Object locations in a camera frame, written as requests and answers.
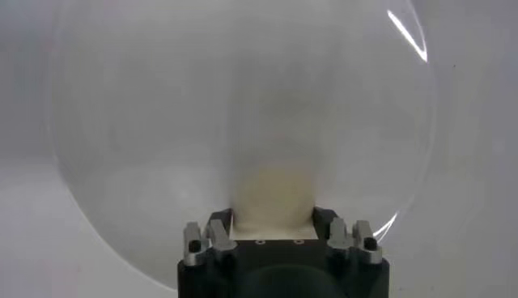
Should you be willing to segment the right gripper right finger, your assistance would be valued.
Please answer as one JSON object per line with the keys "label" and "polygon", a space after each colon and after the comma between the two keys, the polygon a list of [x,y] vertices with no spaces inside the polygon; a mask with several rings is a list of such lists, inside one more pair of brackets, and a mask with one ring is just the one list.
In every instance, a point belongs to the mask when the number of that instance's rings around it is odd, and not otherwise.
{"label": "right gripper right finger", "polygon": [[345,220],[335,211],[314,207],[312,223],[319,240],[323,240],[332,254],[361,264],[381,264],[383,251],[374,237],[371,225],[358,220],[348,232]]}

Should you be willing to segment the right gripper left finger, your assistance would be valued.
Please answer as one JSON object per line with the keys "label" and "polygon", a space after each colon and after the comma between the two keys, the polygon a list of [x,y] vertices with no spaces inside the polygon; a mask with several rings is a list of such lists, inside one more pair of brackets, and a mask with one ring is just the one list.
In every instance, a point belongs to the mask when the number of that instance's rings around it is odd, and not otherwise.
{"label": "right gripper left finger", "polygon": [[235,253],[237,242],[230,237],[233,211],[231,208],[210,215],[204,230],[197,222],[188,222],[183,230],[183,263],[204,266],[210,259],[221,262]]}

